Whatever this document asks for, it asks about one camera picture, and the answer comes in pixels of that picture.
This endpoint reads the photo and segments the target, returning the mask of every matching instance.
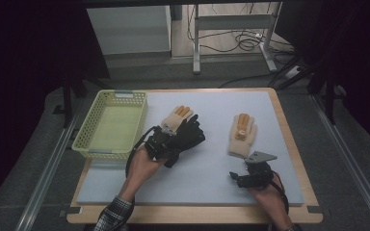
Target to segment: cable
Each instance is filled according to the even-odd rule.
[[[247,79],[251,79],[251,78],[258,78],[258,77],[267,77],[267,76],[273,76],[275,75],[275,77],[277,77],[281,72],[285,71],[287,68],[289,68],[292,64],[294,64],[296,62],[296,60],[298,59],[297,56],[295,56],[294,58],[292,58],[289,63],[287,63],[287,65],[285,65],[281,70],[275,72],[275,73],[270,73],[270,74],[264,74],[264,75],[253,75],[253,76],[247,76],[247,77],[242,77],[242,78],[238,78],[238,79],[234,79],[234,80],[230,80],[230,81],[227,81],[223,84],[221,84],[220,86],[218,86],[218,89],[221,89],[223,86],[225,85],[228,85],[230,83],[233,83],[233,82],[237,82],[237,81],[242,81],[242,80],[247,80]],[[275,82],[275,80],[272,79],[271,82],[268,84],[268,87],[269,86],[272,86],[273,82]]]

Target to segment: table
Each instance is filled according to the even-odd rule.
[[[294,142],[287,120],[284,116],[277,94],[272,89],[199,89],[199,90],[148,90],[148,92],[229,92],[229,91],[266,91],[269,93],[277,120],[284,137],[292,164],[298,175],[298,180],[304,195],[304,204],[290,208],[290,217],[297,223],[321,222],[321,213],[312,213],[319,207],[314,191],[306,174],[304,164],[298,148]],[[91,160],[88,159],[82,171],[76,192],[70,207],[79,207],[80,213],[68,214],[67,221],[70,223],[96,223],[99,213],[105,205],[80,205],[76,202],[77,195],[85,180]],[[128,223],[269,223],[268,216],[258,206],[159,206],[144,205],[136,206]]]

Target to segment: metal stand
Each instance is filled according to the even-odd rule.
[[[268,29],[266,38],[259,46],[269,70],[276,72],[275,62],[269,52],[269,43],[275,30],[280,5],[281,3],[277,2],[271,14],[209,16],[199,16],[199,7],[195,5],[194,74],[200,73],[199,31],[235,29]]]

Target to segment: shirt cuff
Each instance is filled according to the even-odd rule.
[[[116,196],[100,214],[95,231],[117,230],[131,216],[133,203]]]

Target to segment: plastic basket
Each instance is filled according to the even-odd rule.
[[[142,135],[147,109],[144,91],[99,91],[71,148],[86,158],[126,161]]]

